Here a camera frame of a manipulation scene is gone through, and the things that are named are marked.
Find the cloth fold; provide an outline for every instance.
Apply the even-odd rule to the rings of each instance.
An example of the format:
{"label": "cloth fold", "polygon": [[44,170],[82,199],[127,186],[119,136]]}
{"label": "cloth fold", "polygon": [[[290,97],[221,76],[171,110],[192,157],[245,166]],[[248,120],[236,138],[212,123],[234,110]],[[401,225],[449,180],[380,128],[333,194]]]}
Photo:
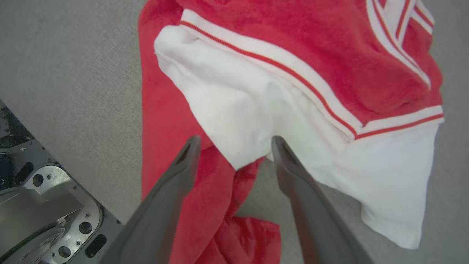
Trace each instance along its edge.
{"label": "cloth fold", "polygon": [[178,24],[181,14],[181,7],[174,1],[150,0],[139,19],[142,199],[186,140],[200,135],[202,151],[197,177],[182,204],[170,263],[279,263],[278,225],[234,216],[252,188],[262,159],[235,171],[200,127],[182,93],[159,69],[153,41],[164,26]]}

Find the red stripe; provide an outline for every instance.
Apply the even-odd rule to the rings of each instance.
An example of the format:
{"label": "red stripe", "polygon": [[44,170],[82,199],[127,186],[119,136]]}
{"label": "red stripe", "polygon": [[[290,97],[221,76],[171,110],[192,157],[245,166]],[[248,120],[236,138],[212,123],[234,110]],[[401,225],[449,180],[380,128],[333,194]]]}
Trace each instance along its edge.
{"label": "red stripe", "polygon": [[216,38],[212,35],[210,35],[209,33],[203,31],[202,29],[199,29],[198,27],[196,27],[195,25],[191,24],[191,23],[188,23],[186,21],[181,21],[180,22],[181,25],[185,25],[187,27],[190,27],[202,34],[204,34],[205,36],[215,40],[216,42],[220,43],[220,44],[223,44],[227,47],[229,47],[230,49],[232,50],[235,50],[243,55],[246,55],[246,56],[249,56],[249,57],[252,57],[252,58],[255,58],[255,59],[258,59],[258,60],[261,60],[263,62],[266,62],[266,63],[269,63],[279,69],[282,69],[284,70],[285,72],[289,73],[290,75],[292,75],[293,77],[295,77],[296,79],[298,79],[300,82],[302,82],[304,85],[306,85],[318,98],[319,100],[321,101],[321,103],[324,105],[325,109],[327,110],[327,112],[335,119],[337,120],[339,123],[341,123],[342,125],[344,125],[345,127],[347,127],[350,132],[352,132],[352,134],[356,137],[356,131],[355,129],[353,129],[353,127],[351,127],[349,124],[347,124],[345,121],[343,121],[340,117],[338,117],[334,112],[332,112],[332,109],[329,107],[329,105],[327,104],[326,100],[324,99],[324,97],[314,88],[314,86],[312,86],[308,81],[306,81],[303,77],[301,77],[298,73],[296,73],[295,71],[293,71],[292,69],[288,68],[287,66],[279,63],[279,62],[276,62],[272,59],[269,59],[267,57],[264,57],[264,56],[261,56],[259,54],[256,54],[256,53],[252,53],[252,52],[249,52],[249,51],[245,51],[245,50],[242,50],[226,41],[223,41],[219,38]]}
{"label": "red stripe", "polygon": [[377,134],[382,134],[382,133],[387,133],[387,132],[391,132],[391,131],[406,129],[406,128],[416,126],[416,125],[419,125],[419,124],[422,124],[422,123],[425,123],[425,122],[429,122],[431,120],[443,118],[443,116],[444,116],[443,114],[438,114],[438,115],[430,116],[430,117],[427,117],[427,118],[424,118],[424,119],[421,119],[419,121],[415,121],[415,122],[412,122],[412,123],[409,123],[409,124],[404,124],[404,125],[400,125],[400,126],[395,126],[395,127],[390,127],[390,128],[385,128],[385,129],[380,129],[380,130],[368,132],[368,133],[365,133],[365,134],[358,135],[355,139],[357,140],[357,139],[362,139],[362,138],[366,138],[366,137],[369,137],[369,136],[374,136],[374,135],[377,135]]}
{"label": "red stripe", "polygon": [[416,12],[417,15],[419,15],[425,22],[427,22],[427,24],[428,24],[431,28],[433,28],[433,23],[430,21],[430,19],[427,18],[426,15],[424,15],[424,14],[422,13],[422,11],[421,11],[417,6],[415,6],[415,12]]}
{"label": "red stripe", "polygon": [[256,53],[253,53],[253,52],[249,52],[249,51],[245,51],[245,50],[242,50],[226,41],[223,41],[217,37],[214,37],[212,35],[210,35],[209,33],[203,31],[202,29],[198,28],[197,26],[189,23],[189,22],[186,22],[186,21],[180,21],[181,25],[185,25],[187,27],[190,27],[196,31],[198,31],[199,33],[209,37],[210,39],[213,39],[214,41],[222,44],[222,45],[225,45],[227,46],[228,48],[236,51],[236,52],[239,52],[245,56],[249,56],[249,57],[252,57],[252,58],[255,58],[255,59],[258,59],[258,60],[261,60],[263,62],[266,62],[266,63],[269,63],[279,69],[282,69],[284,70],[285,72],[289,73],[290,75],[292,75],[293,77],[295,77],[296,79],[298,79],[300,82],[302,82],[305,86],[307,86],[317,97],[318,99],[321,101],[321,103],[324,105],[325,109],[327,110],[327,112],[329,112],[329,114],[335,119],[337,120],[339,123],[341,123],[342,125],[344,125],[345,127],[347,127],[350,132],[352,132],[352,134],[355,136],[355,139],[361,139],[361,138],[365,138],[365,137],[369,137],[369,136],[372,136],[372,135],[376,135],[376,134],[381,134],[381,133],[386,133],[386,132],[390,132],[390,131],[395,131],[395,130],[401,130],[401,129],[405,129],[405,128],[408,128],[408,127],[412,127],[412,126],[415,126],[415,125],[418,125],[418,124],[421,124],[421,123],[425,123],[425,122],[428,122],[428,121],[431,121],[431,120],[434,120],[434,119],[438,119],[440,117],[443,117],[443,114],[440,114],[440,115],[436,115],[436,116],[431,116],[431,117],[427,117],[427,118],[424,118],[420,121],[416,121],[416,122],[413,122],[413,123],[410,123],[410,124],[406,124],[406,125],[401,125],[401,126],[396,126],[396,127],[391,127],[391,128],[385,128],[385,129],[381,129],[381,130],[376,130],[376,131],[372,131],[372,132],[368,132],[368,133],[365,133],[365,134],[361,134],[361,135],[357,135],[356,134],[356,131],[355,129],[353,129],[349,124],[347,124],[345,121],[343,121],[342,119],[340,119],[335,113],[332,112],[332,110],[330,109],[329,105],[327,104],[326,100],[324,99],[324,97],[314,88],[313,85],[311,85],[308,81],[306,81],[303,77],[301,77],[298,73],[296,73],[295,71],[293,71],[292,69],[288,68],[287,66],[279,63],[279,62],[276,62],[272,59],[269,59],[267,57],[264,57],[262,55],[259,55],[259,54],[256,54]]}
{"label": "red stripe", "polygon": [[402,31],[402,25],[404,24],[404,19],[406,18],[406,14],[408,12],[410,0],[406,0],[406,3],[404,4],[404,9],[401,14],[401,18],[399,19],[399,24],[397,24],[397,30],[396,30],[396,37],[399,39],[399,36],[401,35]]}
{"label": "red stripe", "polygon": [[[379,20],[379,23],[381,24],[381,27],[384,29],[384,32],[386,33],[386,37],[388,38],[388,40],[391,42],[391,44],[393,45],[393,47],[406,59],[406,56],[404,55],[404,53],[401,52],[401,50],[397,47],[397,45],[394,43],[392,37],[391,37],[391,33],[389,33],[389,30],[387,29],[386,27],[386,23],[384,22],[383,18],[381,17],[381,14],[378,12],[378,7],[376,6],[376,1],[372,0],[373,2],[373,7],[375,8],[375,13],[376,13],[376,16],[378,17],[378,20]],[[410,62],[410,64],[412,64],[414,67],[416,67],[417,69],[419,68],[415,63],[413,63],[411,60],[407,59],[408,62]]]}
{"label": "red stripe", "polygon": [[379,3],[381,4],[383,8],[386,6],[386,2],[387,0],[379,0]]}

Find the red and white striped cloth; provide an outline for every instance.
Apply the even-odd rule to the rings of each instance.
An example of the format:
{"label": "red and white striped cloth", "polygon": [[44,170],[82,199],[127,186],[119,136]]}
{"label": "red and white striped cloth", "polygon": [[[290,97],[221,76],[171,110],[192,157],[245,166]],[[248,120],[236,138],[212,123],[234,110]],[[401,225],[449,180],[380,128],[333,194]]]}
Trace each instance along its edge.
{"label": "red and white striped cloth", "polygon": [[417,248],[443,122],[422,2],[177,3],[180,21],[154,41],[159,67],[233,168],[281,135],[316,181],[362,203],[366,224]]}

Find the bolt hole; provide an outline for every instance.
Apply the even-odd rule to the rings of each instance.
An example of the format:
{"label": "bolt hole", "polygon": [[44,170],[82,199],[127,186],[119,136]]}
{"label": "bolt hole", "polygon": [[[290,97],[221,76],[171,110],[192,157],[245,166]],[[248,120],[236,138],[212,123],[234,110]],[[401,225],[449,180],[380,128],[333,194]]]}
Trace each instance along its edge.
{"label": "bolt hole", "polygon": [[91,226],[90,223],[88,222],[82,222],[79,226],[78,229],[80,230],[81,233],[83,234],[89,234],[93,230],[93,227]]}
{"label": "bolt hole", "polygon": [[72,253],[70,252],[70,249],[65,247],[65,246],[61,246],[59,248],[59,255],[61,257],[69,257]]}
{"label": "bolt hole", "polygon": [[36,174],[36,175],[34,175],[34,177],[32,178],[32,183],[33,183],[34,186],[36,186],[36,187],[41,186],[43,182],[44,182],[44,178],[42,177],[41,174]]}

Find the white fabric edge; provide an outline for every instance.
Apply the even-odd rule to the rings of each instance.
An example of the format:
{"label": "white fabric edge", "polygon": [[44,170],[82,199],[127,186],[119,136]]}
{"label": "white fabric edge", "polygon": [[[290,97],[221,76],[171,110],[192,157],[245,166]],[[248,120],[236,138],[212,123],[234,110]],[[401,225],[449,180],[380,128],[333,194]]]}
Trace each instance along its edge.
{"label": "white fabric edge", "polygon": [[[362,127],[363,124],[342,105],[339,99],[337,99],[329,84],[313,68],[311,68],[311,66],[309,66],[307,63],[305,63],[289,51],[271,43],[268,43],[266,41],[246,37],[238,33],[232,32],[230,30],[227,30],[218,25],[215,25],[203,19],[197,13],[189,9],[185,9],[183,11],[181,21],[193,24],[198,28],[202,29],[203,31],[209,33],[210,35],[223,41],[226,41],[227,43],[234,45],[239,49],[264,56],[266,58],[272,59],[276,62],[285,65],[286,67],[296,72],[298,75],[302,76],[308,83],[315,87],[316,90],[324,97],[325,101],[327,102],[330,109],[334,112],[335,115],[337,115],[340,119],[342,119],[344,122],[353,127],[355,131],[359,130]],[[209,37],[195,30],[193,30],[192,33],[196,33],[201,39],[210,39]],[[288,73],[287,76],[288,78],[286,79],[288,81],[295,79],[297,82],[299,82],[295,77],[291,76]],[[305,85],[302,85],[299,88],[310,99],[320,102],[317,96]],[[325,116],[332,118],[321,102],[316,106],[321,110],[322,113],[325,114]],[[347,132],[348,128],[346,128],[340,122],[335,120],[335,118],[332,119],[334,120],[331,120],[331,122],[337,125],[341,131],[346,134],[350,134],[349,132]]]}
{"label": "white fabric edge", "polygon": [[[283,56],[286,56],[286,57],[292,56],[293,57],[293,58],[291,58],[292,61],[298,60],[298,62],[294,62],[294,63],[296,63],[296,65],[303,65],[303,66],[306,67],[306,69],[309,68],[311,71],[315,72],[312,68],[310,68],[309,65],[307,65],[305,62],[301,61],[301,59],[297,58],[296,56],[294,56],[293,54],[291,54],[287,50],[285,50],[283,48],[280,48],[280,47],[277,47],[277,46],[275,46],[273,44],[270,44],[268,42],[258,40],[258,39],[254,39],[254,38],[250,38],[250,37],[245,37],[245,36],[242,36],[242,35],[237,34],[235,32],[224,29],[224,28],[222,28],[218,25],[215,25],[215,24],[203,19],[202,17],[200,17],[197,13],[195,13],[192,10],[189,10],[189,9],[184,10],[181,20],[186,21],[190,24],[193,24],[193,25],[197,26],[198,28],[202,29],[203,31],[213,35],[214,37],[219,38],[223,41],[226,41],[226,42],[236,46],[237,48],[242,48],[243,50],[248,51],[248,52],[253,52],[253,53],[262,55],[261,53],[257,53],[255,51],[253,51],[253,47],[257,47],[259,45],[260,45],[260,47],[263,47],[262,45],[266,45],[266,49],[260,48],[261,51],[267,50],[269,52],[270,51],[269,48],[274,50],[273,51],[274,54],[277,51],[280,51],[280,53],[282,53]],[[240,54],[241,56],[245,57],[246,59],[248,59],[248,60],[260,65],[261,67],[275,73],[276,75],[286,79],[287,81],[292,83],[295,87],[298,87],[302,92],[304,92],[305,95],[307,95],[307,97],[310,98],[315,103],[316,107],[318,107],[320,109],[321,113],[324,114],[324,116],[327,118],[327,120],[329,120],[333,125],[335,125],[341,132],[343,132],[344,135],[346,137],[348,137],[349,140],[354,139],[354,135],[351,133],[351,131],[348,128],[346,128],[343,124],[338,122],[335,118],[333,118],[329,114],[329,112],[324,108],[324,105],[317,98],[317,96],[308,87],[306,87],[301,81],[299,81],[297,78],[291,76],[289,73],[283,71],[282,69],[277,68],[274,65],[270,65],[267,62],[264,62],[264,61],[252,58],[250,56],[246,56],[246,55],[243,55],[241,53],[238,53],[237,51],[235,51],[235,50],[233,50],[233,49],[231,49],[231,48],[229,48],[229,47],[227,47],[227,46],[225,46],[225,45],[211,39],[210,37],[205,36],[204,34],[200,33],[199,31],[194,30],[194,29],[192,29],[192,28],[190,28],[186,25],[182,24],[180,26],[182,26],[185,30],[189,31],[190,33],[196,35],[198,38],[200,38],[200,39],[202,39],[206,42],[211,43],[212,45],[216,46],[217,48],[222,49],[222,50],[227,51],[227,52]],[[232,41],[233,39],[238,39],[238,42],[241,45],[238,45],[238,42],[236,42],[236,41]],[[330,86],[319,75],[318,75],[318,78],[320,78],[324,82],[324,84],[327,86],[327,88],[330,89]],[[337,103],[340,104],[341,107],[343,107],[342,104],[335,97],[335,95],[333,96],[333,98],[335,98],[337,100]],[[382,129],[389,129],[389,128],[393,128],[393,127],[397,127],[397,126],[401,126],[401,125],[406,125],[406,124],[409,124],[409,123],[412,123],[412,122],[416,122],[416,121],[419,121],[421,119],[425,119],[427,117],[433,116],[434,114],[432,114],[432,113],[435,113],[435,114],[443,113],[442,107],[441,106],[436,106],[435,109],[433,109],[433,110],[432,109],[423,109],[423,110],[418,111],[416,113],[412,113],[412,114],[408,114],[408,115],[404,115],[404,116],[395,116],[395,117],[370,121],[365,127],[359,127],[358,129],[356,129],[356,127],[354,127],[350,123],[349,123],[349,125],[351,125],[354,129],[356,129],[357,135],[360,135],[360,134],[364,134],[364,133],[368,133],[368,132],[373,132],[373,131],[382,130]],[[443,121],[444,121],[444,119],[441,118],[439,120],[432,120],[432,121],[429,121],[429,122],[439,124],[439,123],[442,123]],[[414,128],[414,127],[410,127],[410,128],[406,128],[406,129],[402,129],[402,130],[397,130],[397,131],[401,132],[401,131],[406,131],[406,130],[412,129],[412,128]]]}
{"label": "white fabric edge", "polygon": [[[184,66],[184,65],[181,65],[180,63],[174,61],[172,58],[166,56],[165,54],[163,54],[162,52],[160,52],[158,49],[157,49],[157,42],[158,42],[158,37],[155,39],[155,41],[153,42],[153,49],[155,51],[155,55],[159,58],[158,59],[158,64],[160,66],[160,69],[163,71],[163,68],[161,67],[161,63],[166,60],[167,62],[171,62],[174,66],[177,66],[177,68],[181,71],[181,72],[186,72],[186,73],[189,73],[190,75],[191,72]],[[191,105],[191,102],[190,100],[187,100],[188,104],[189,104],[189,107],[191,108],[191,111],[193,112],[193,105]],[[238,156],[233,156],[231,155],[231,152],[229,151],[229,149],[226,149],[226,148],[223,148],[223,144],[221,144],[219,141],[218,141],[218,138],[217,137],[214,137],[209,130],[206,130],[205,127],[208,127],[209,125],[207,125],[205,123],[205,119],[203,118],[198,118],[198,116],[196,114],[194,114],[194,117],[196,118],[197,122],[200,124],[200,126],[204,129],[204,132],[207,134],[207,136],[210,138],[210,140],[214,143],[215,146],[217,146],[217,149],[220,151],[220,153],[227,159],[227,161],[231,164],[231,166],[235,169],[235,170],[239,170],[241,169],[242,167],[246,166],[247,164],[250,164],[254,161],[256,161],[257,159],[259,159],[260,157],[263,157],[265,155],[267,155],[269,152],[270,152],[270,149],[268,148],[259,148],[257,149],[256,152],[249,152],[249,153],[243,153],[244,155],[238,155]]]}
{"label": "white fabric edge", "polygon": [[382,221],[376,220],[371,213],[362,204],[362,210],[360,214],[362,221],[369,226],[374,231],[380,233],[381,235],[388,238],[390,241],[396,243],[401,248],[405,249],[418,249],[420,240],[422,238],[422,228],[420,227],[417,231],[412,233],[407,233],[407,239],[403,241],[402,239],[397,239],[393,237],[393,233],[385,232],[386,229],[389,229],[388,226],[383,226]]}
{"label": "white fabric edge", "polygon": [[[368,122],[368,124],[366,124],[366,126],[360,130],[358,135],[381,130],[381,129],[407,125],[407,124],[417,122],[419,120],[422,120],[431,116],[436,116],[439,114],[443,114],[443,108],[440,105],[427,107],[417,112],[403,115],[403,116],[395,116],[395,117],[389,117],[385,119],[373,120],[373,121]],[[438,120],[438,123],[443,122],[443,118],[440,118],[437,120]]]}

